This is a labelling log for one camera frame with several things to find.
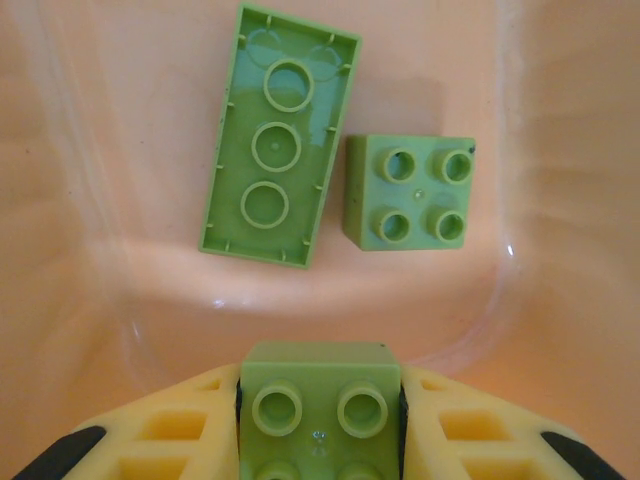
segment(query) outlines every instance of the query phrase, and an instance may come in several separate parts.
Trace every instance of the lego duplo brick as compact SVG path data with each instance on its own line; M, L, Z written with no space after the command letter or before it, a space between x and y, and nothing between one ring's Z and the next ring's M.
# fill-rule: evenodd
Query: lego duplo brick
M345 234L362 250L462 247L475 145L472 138L349 137Z
M200 249L306 268L360 38L243 5Z
M401 374L378 343L257 345L240 374L240 478L399 479Z

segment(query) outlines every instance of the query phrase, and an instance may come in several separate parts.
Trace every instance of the plastic container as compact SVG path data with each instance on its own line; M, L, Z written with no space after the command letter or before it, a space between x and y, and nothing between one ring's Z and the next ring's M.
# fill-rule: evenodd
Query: plastic container
M465 247L197 250L237 6L0 3L0 476L259 339L384 340L640 476L640 8L270 1L362 35L343 133L477 140Z

